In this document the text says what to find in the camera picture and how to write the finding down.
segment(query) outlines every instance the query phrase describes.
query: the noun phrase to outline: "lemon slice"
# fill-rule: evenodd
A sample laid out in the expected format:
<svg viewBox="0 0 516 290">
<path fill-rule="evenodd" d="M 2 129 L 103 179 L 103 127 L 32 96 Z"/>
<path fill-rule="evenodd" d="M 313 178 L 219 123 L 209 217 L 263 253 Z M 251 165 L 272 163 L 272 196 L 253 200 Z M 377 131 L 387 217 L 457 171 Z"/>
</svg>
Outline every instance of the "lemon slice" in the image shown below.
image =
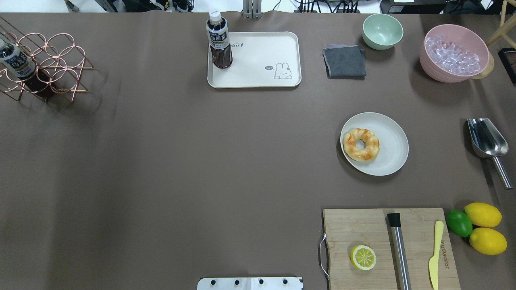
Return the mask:
<svg viewBox="0 0 516 290">
<path fill-rule="evenodd" d="M 351 263 L 361 270 L 371 270 L 376 265 L 376 254 L 368 246 L 356 246 L 351 251 Z"/>
</svg>

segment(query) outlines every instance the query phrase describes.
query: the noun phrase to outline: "green bowl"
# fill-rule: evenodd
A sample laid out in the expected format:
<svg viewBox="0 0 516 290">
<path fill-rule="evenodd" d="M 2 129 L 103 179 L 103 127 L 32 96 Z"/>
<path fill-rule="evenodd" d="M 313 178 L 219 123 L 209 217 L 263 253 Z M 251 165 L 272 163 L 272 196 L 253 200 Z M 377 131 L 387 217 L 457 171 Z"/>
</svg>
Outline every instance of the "green bowl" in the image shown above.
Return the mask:
<svg viewBox="0 0 516 290">
<path fill-rule="evenodd" d="M 403 27 L 396 18 L 388 14 L 373 14 L 364 21 L 362 37 L 371 48 L 386 50 L 401 40 Z"/>
</svg>

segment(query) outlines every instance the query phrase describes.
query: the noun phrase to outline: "yellow knife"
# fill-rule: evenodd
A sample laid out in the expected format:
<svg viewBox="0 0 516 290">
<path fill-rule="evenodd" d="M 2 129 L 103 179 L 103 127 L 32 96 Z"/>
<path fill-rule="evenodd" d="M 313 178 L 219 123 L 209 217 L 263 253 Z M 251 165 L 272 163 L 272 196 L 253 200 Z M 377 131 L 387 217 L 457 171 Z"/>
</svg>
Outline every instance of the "yellow knife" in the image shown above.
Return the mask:
<svg viewBox="0 0 516 290">
<path fill-rule="evenodd" d="M 430 281 L 432 282 L 432 287 L 434 290 L 439 289 L 439 285 L 437 282 L 437 272 L 439 265 L 439 250 L 441 249 L 441 240 L 443 239 L 443 230 L 444 224 L 442 221 L 436 221 L 436 228 L 434 230 L 434 238 L 433 238 L 433 256 L 430 258 L 430 262 L 428 262 L 428 270 L 430 271 Z"/>
</svg>

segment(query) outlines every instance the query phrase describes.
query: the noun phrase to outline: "bottle in rack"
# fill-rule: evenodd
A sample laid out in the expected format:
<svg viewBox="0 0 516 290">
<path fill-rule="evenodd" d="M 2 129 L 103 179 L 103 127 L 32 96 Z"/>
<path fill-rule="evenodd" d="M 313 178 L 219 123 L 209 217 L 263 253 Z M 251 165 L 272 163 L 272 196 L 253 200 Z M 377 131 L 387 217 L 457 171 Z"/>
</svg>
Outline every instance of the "bottle in rack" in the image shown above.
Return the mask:
<svg viewBox="0 0 516 290">
<path fill-rule="evenodd" d="M 54 95 L 50 87 L 50 77 L 37 69 L 36 63 L 17 45 L 0 38 L 0 62 L 7 67 L 35 95 L 46 99 Z"/>
<path fill-rule="evenodd" d="M 213 64 L 220 69 L 227 69 L 233 62 L 233 55 L 229 41 L 228 22 L 220 15 L 220 11 L 209 13 L 206 30 Z"/>
</svg>

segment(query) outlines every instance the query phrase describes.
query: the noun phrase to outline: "yellow lemon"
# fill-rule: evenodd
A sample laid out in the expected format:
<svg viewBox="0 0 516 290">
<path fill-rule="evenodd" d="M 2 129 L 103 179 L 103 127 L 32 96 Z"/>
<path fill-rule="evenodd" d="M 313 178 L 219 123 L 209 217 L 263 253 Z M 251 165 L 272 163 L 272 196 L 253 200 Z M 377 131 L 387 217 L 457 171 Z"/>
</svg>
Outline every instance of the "yellow lemon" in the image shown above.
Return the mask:
<svg viewBox="0 0 516 290">
<path fill-rule="evenodd" d="M 470 245 L 482 254 L 498 255 L 507 249 L 507 240 L 494 229 L 476 228 L 471 232 Z"/>
<path fill-rule="evenodd" d="M 351 251 L 351 263 L 360 270 L 371 270 L 376 265 L 376 254 L 368 246 L 359 245 Z"/>
<path fill-rule="evenodd" d="M 470 218 L 471 223 L 479 227 L 493 228 L 500 224 L 502 214 L 491 204 L 474 202 L 464 207 L 464 213 Z"/>
</svg>

